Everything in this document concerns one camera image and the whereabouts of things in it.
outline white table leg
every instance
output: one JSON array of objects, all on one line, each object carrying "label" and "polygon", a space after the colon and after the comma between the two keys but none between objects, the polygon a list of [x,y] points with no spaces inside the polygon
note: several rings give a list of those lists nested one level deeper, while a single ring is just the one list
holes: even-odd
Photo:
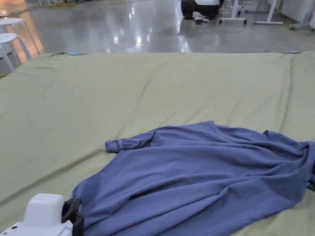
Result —
[{"label": "white table leg", "polygon": [[271,21],[273,13],[274,13],[275,8],[276,8],[276,4],[277,4],[277,0],[273,0],[272,4],[271,4],[271,8],[270,8],[270,11],[269,11],[269,15],[268,15],[267,21],[256,21],[254,23],[255,24],[267,24],[267,25],[282,25],[283,22]]},{"label": "white table leg", "polygon": [[245,18],[237,18],[236,17],[237,11],[238,11],[238,0],[234,0],[232,16],[230,18],[221,18],[221,19],[219,19],[219,23],[222,23],[222,21],[229,20],[229,21],[243,21],[244,24],[246,24],[247,23],[247,19],[245,19]]}]

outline stool leg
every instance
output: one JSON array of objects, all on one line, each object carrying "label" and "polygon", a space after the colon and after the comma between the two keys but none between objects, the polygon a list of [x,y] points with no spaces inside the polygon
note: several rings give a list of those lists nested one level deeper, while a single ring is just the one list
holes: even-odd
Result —
[{"label": "stool leg", "polygon": [[28,51],[27,47],[25,46],[24,42],[22,41],[22,39],[19,37],[19,35],[18,35],[18,31],[17,31],[17,29],[16,29],[15,24],[12,24],[12,27],[13,27],[14,32],[15,32],[15,33],[16,33],[16,35],[18,36],[18,39],[19,39],[20,45],[21,45],[22,50],[23,50],[23,52],[24,52],[24,54],[25,54],[25,56],[26,56],[26,60],[31,59],[31,58],[32,58],[32,56],[31,56],[30,52]]},{"label": "stool leg", "polygon": [[31,35],[31,32],[30,32],[30,30],[29,30],[28,27],[27,27],[26,22],[24,22],[24,25],[25,25],[25,27],[26,27],[26,30],[27,30],[28,34],[30,35],[30,37],[31,37],[31,39],[32,39],[32,41],[33,41],[33,44],[34,44],[34,46],[35,46],[35,48],[36,48],[38,54],[40,54],[40,52],[39,52],[39,50],[38,50],[38,48],[37,48],[37,45],[36,45],[36,43],[35,43],[35,41],[34,41],[34,39],[33,39],[33,36]]},{"label": "stool leg", "polygon": [[32,56],[31,56],[30,52],[28,51],[27,47],[25,46],[23,40],[22,40],[19,36],[18,36],[18,40],[19,40],[20,45],[21,45],[21,47],[22,47],[22,49],[23,49],[23,52],[24,52],[24,54],[25,54],[25,56],[26,56],[26,60],[31,59]]},{"label": "stool leg", "polygon": [[5,33],[8,32],[8,30],[7,30],[7,28],[5,27],[5,25],[2,25],[2,29],[3,29],[3,31],[4,31]]},{"label": "stool leg", "polygon": [[4,51],[4,49],[2,48],[1,44],[0,44],[0,52],[1,52],[1,54],[2,54],[2,57],[3,57],[4,61],[5,61],[5,63],[8,65],[10,71],[11,71],[11,72],[14,72],[14,71],[15,71],[14,66],[12,65],[12,63],[11,63],[9,57],[8,57],[7,54],[5,53],[5,51]]}]

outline black clamp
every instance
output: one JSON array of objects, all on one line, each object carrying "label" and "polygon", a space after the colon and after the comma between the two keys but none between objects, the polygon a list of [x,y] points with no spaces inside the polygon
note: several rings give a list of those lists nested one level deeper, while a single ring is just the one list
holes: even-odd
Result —
[{"label": "black clamp", "polygon": [[70,220],[73,224],[72,236],[83,236],[84,218],[80,215],[82,200],[72,198],[65,201],[62,208],[61,223]]}]

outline white stool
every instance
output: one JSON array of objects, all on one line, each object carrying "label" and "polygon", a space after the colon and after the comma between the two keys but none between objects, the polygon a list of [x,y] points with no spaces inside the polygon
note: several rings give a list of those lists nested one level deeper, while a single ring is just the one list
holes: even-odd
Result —
[{"label": "white stool", "polygon": [[37,45],[36,45],[36,43],[35,43],[35,41],[34,41],[34,39],[33,39],[33,36],[32,36],[30,30],[29,30],[28,27],[27,27],[27,24],[26,24],[25,20],[23,20],[23,19],[21,19],[21,18],[0,19],[0,25],[4,27],[4,29],[6,30],[6,32],[8,32],[8,31],[7,31],[7,29],[6,29],[5,27],[8,26],[8,25],[11,25],[11,26],[13,27],[14,32],[18,35],[16,26],[15,26],[15,25],[17,25],[17,24],[24,24],[24,25],[25,25],[25,28],[26,28],[28,34],[30,35],[30,37],[31,37],[31,39],[32,39],[32,41],[33,41],[33,44],[34,44],[34,46],[35,46],[35,48],[36,48],[36,50],[37,50],[37,53],[40,54],[40,52],[39,52],[39,50],[38,50],[38,48],[37,48]]},{"label": "white stool", "polygon": [[25,54],[25,57],[26,59],[31,59],[32,56],[30,54],[30,52],[27,50],[27,47],[25,46],[25,44],[23,43],[22,39],[15,33],[6,33],[6,34],[0,34],[0,52],[2,54],[2,57],[5,61],[5,63],[8,65],[9,69],[11,72],[13,72],[15,69],[14,69],[14,66],[12,65],[9,57],[7,56],[6,52],[3,50],[1,44],[2,43],[8,43],[8,42],[11,42],[13,40],[15,40],[16,38],[18,38],[19,42],[20,42],[20,45],[22,47],[22,50]]}]

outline white wall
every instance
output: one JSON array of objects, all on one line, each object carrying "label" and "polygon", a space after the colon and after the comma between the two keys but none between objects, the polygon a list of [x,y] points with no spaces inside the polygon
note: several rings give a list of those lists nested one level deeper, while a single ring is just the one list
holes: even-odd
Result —
[{"label": "white wall", "polygon": [[305,15],[312,7],[313,0],[284,0],[281,13],[298,22],[304,20]]}]

